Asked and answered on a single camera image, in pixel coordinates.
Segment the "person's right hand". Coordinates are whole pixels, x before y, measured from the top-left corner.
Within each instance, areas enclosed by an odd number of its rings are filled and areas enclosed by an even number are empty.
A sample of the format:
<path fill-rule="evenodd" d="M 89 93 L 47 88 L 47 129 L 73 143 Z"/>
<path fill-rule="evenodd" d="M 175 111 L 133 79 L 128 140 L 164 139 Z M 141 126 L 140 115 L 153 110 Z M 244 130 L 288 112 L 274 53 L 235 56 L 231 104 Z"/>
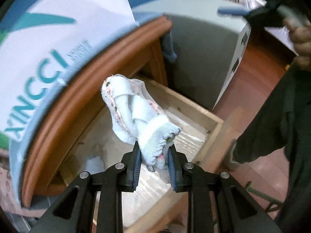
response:
<path fill-rule="evenodd" d="M 289 39 L 298 55 L 294 58 L 294 63 L 302 70 L 310 71 L 311 33 L 309 20 L 306 20 L 302 27 L 297 27 L 293 19 L 286 18 L 284 25 L 289 30 Z"/>

